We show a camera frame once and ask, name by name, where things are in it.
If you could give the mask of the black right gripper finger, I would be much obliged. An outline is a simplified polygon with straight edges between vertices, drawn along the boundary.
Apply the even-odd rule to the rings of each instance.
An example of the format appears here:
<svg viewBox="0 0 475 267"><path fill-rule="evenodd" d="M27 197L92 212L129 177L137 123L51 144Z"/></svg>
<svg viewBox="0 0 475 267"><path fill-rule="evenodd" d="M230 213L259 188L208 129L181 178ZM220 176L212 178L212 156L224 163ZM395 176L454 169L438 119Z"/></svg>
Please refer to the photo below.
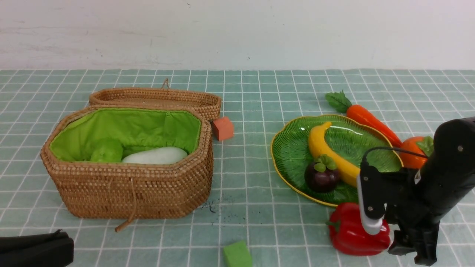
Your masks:
<svg viewBox="0 0 475 267"><path fill-rule="evenodd" d="M403 256L416 251L404 231L394 230L393 234L393 242L387 250L389 254Z"/></svg>
<svg viewBox="0 0 475 267"><path fill-rule="evenodd" d="M414 248L417 255L414 263L422 266L432 266L437 262L439 223L418 227L414 230Z"/></svg>

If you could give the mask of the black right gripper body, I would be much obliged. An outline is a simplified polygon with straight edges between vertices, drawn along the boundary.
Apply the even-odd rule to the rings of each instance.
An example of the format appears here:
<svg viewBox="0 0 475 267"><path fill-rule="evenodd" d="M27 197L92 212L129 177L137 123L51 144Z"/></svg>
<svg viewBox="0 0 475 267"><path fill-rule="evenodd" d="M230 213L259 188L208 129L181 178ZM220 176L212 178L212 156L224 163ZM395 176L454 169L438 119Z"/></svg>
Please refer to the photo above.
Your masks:
<svg viewBox="0 0 475 267"><path fill-rule="evenodd" d="M389 224L397 224L412 245L416 228L440 223L450 210L443 195L448 187L440 175L426 171L426 167L384 172L382 180L388 190L384 195L387 203L384 218Z"/></svg>

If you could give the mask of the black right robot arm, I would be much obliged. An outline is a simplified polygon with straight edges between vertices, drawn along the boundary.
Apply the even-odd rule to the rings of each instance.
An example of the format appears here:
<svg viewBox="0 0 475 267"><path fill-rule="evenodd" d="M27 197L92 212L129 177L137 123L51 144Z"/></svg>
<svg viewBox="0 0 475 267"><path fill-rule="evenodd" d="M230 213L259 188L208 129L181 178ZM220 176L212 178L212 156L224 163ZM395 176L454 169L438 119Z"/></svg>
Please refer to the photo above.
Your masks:
<svg viewBox="0 0 475 267"><path fill-rule="evenodd" d="M442 123L434 134L434 150L414 177L409 189L385 218L397 224L388 253L416 253L417 265L437 261L439 224L474 188L475 124L473 117Z"/></svg>

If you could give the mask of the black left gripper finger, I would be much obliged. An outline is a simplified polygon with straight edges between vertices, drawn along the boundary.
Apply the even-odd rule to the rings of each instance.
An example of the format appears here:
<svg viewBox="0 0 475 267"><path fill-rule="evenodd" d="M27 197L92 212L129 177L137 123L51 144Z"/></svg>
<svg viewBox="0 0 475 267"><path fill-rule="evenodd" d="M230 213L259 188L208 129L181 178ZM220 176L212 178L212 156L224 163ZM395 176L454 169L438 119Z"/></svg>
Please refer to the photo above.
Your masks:
<svg viewBox="0 0 475 267"><path fill-rule="evenodd" d="M0 239L2 267L66 267L73 262L73 254L73 238L61 229Z"/></svg>

